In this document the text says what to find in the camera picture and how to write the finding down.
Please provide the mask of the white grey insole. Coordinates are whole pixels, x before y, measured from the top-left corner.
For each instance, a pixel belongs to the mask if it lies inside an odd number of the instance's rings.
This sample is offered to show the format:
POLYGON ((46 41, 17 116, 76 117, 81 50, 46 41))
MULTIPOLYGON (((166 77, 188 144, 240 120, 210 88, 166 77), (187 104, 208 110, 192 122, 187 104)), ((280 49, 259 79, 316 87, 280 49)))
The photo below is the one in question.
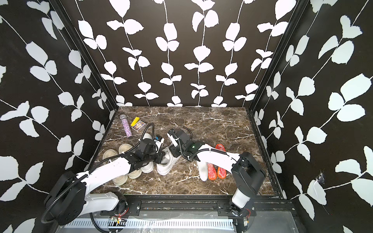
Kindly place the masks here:
POLYGON ((200 179, 205 182, 208 179, 208 167, 206 162, 197 161, 200 179))

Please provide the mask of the white sneaker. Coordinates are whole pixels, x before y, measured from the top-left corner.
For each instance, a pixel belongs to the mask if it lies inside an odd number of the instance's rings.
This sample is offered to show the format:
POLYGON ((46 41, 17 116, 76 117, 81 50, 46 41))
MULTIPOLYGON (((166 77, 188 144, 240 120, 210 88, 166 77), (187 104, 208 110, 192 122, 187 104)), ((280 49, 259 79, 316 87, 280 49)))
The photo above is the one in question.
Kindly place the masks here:
POLYGON ((175 163, 179 160, 180 156, 174 157, 169 147, 166 147, 163 152, 165 152, 165 155, 160 164, 156 164, 156 169, 160 175, 167 175, 169 174, 175 163))
MULTIPOLYGON (((146 133, 143 139, 152 139, 152 136, 149 133, 146 133)), ((150 173, 153 171, 154 163, 148 162, 147 165, 141 168, 141 171, 145 174, 150 173)))

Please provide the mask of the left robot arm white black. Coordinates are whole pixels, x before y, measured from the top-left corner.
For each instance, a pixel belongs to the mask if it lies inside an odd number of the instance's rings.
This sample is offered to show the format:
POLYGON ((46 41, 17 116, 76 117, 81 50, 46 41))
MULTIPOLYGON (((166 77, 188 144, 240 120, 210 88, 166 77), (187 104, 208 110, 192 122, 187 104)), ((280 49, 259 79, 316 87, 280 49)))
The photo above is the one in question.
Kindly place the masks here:
POLYGON ((125 153, 102 160, 91 170, 64 173, 44 201, 43 224, 57 221, 66 225, 77 217, 99 211, 122 216, 128 211, 126 198, 114 192, 93 194, 92 191, 119 176, 127 175, 150 162, 161 162, 163 139, 145 138, 125 153))

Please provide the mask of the red orange insole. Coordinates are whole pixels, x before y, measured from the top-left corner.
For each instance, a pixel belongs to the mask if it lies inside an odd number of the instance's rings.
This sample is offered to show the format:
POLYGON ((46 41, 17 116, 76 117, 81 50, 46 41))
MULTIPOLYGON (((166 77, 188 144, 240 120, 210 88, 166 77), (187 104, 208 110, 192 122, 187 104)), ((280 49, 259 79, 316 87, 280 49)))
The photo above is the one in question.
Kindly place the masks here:
POLYGON ((215 169, 215 166, 211 163, 207 164, 207 171, 208 171, 208 179, 209 180, 216 180, 217 178, 217 172, 215 169))

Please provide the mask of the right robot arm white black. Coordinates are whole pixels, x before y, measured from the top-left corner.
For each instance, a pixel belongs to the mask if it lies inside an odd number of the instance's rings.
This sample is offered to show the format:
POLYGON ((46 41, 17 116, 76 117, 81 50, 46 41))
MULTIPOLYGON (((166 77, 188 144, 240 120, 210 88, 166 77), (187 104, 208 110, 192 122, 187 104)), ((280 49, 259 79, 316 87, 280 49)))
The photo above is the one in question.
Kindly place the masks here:
POLYGON ((202 166, 212 164, 232 174, 237 190, 227 211, 239 217, 254 214, 252 198, 259 192, 266 173, 252 154, 246 151, 239 154, 216 149, 205 142, 193 141, 183 130, 171 129, 167 135, 172 142, 169 150, 174 157, 182 156, 202 166))

